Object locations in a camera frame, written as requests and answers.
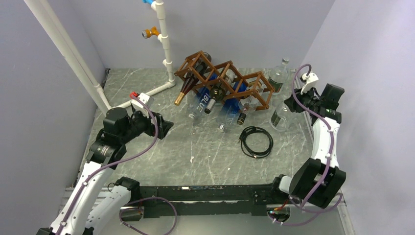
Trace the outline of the clear white labelled bottle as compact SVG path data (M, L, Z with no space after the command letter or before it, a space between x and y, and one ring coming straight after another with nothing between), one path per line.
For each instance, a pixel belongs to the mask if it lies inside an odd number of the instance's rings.
M289 107L280 102L274 109L270 118L270 125L277 131L284 132L294 122L296 114L291 112Z

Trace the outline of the round clear glass bottle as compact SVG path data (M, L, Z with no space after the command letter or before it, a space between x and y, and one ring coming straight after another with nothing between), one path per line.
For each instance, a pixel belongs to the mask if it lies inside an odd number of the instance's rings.
M274 88L274 93L278 94L281 92L283 85L289 78L289 72L287 65L289 64L289 58L283 57L280 65L276 66L271 75L268 78L269 83Z

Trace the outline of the dark red wine bottle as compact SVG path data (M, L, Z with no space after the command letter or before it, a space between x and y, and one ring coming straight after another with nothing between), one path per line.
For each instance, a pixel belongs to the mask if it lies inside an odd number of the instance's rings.
M198 59L197 62L194 64L193 68L197 71L199 75L203 75L207 69L206 63L202 59ZM192 72L188 72L185 76L185 80L181 87L180 93L174 104L179 106L181 101L183 100L184 96L199 82L199 79L195 77Z

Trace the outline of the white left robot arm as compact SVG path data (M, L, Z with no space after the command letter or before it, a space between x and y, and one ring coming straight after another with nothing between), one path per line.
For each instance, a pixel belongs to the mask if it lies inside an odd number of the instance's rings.
M90 146L81 177L66 205L49 227L40 228L39 235L98 235L110 219L126 204L140 201L138 181L122 177L97 206L95 202L107 179L124 160L126 144L145 133L163 139L173 127L159 113L146 116L141 111L129 115L124 108L106 113L103 128Z

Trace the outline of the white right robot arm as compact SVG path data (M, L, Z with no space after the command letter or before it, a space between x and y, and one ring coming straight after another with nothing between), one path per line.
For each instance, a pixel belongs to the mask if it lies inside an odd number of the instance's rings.
M270 189L270 198L282 203L289 195L325 209L346 180L336 154L337 134L342 114L337 111L344 88L326 84L323 92L314 89L302 93L294 88L284 101L292 113L306 111L312 120L313 149L311 157L293 177L279 175Z

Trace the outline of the blue labelled clear bottle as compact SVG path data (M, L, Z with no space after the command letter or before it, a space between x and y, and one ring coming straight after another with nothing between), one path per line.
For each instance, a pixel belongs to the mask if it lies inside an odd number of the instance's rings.
M207 87L200 88L187 109L188 117L191 119L201 117L209 101L210 90Z

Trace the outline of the brown wooden wine rack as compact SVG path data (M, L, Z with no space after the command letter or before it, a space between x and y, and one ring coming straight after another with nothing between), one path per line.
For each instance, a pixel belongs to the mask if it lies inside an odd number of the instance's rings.
M193 68L199 58L207 65L207 69L203 75L199 75ZM275 91L268 79L265 78L263 72L257 71L247 75L241 75L231 60L214 65L211 62L210 56L203 51L186 57L182 65L174 72L174 75L184 82L188 72L192 72L199 79L199 82L190 90L195 93L202 87L207 87L211 90L217 83L224 82L228 91L223 100L219 102L224 102L230 98L240 100L254 96L259 101L256 110L266 110L269 108L272 94Z

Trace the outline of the green wine bottle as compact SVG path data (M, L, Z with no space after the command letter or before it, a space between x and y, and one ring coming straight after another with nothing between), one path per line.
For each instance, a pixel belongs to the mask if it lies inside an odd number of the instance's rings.
M227 91L228 90L227 90L224 82L217 83L216 85L214 85L212 87L212 89L210 90L210 100L209 100L207 106L205 107L204 112L206 114L209 114L212 111L214 105L217 102L223 100L223 98L225 97Z

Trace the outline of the orange pipe fitting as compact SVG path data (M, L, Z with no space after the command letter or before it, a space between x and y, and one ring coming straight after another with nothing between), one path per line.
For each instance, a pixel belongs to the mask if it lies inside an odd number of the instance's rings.
M145 30L142 31L142 36L145 39L148 39L152 36L158 37L159 35L160 35L160 33L159 33L159 31L157 30L157 28L155 26L150 28L150 29L145 29Z

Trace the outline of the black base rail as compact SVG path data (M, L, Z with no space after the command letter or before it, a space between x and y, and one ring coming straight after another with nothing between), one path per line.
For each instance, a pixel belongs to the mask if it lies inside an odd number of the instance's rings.
M123 209L142 209L144 218L174 215L248 214L266 216L288 195L276 184L221 186L141 186Z

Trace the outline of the white pvc pipe frame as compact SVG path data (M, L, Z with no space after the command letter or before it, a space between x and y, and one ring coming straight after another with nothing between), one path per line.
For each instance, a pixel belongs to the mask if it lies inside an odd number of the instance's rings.
M104 63L70 0L22 0L20 71L31 88L31 104L42 111L109 108L100 82Z

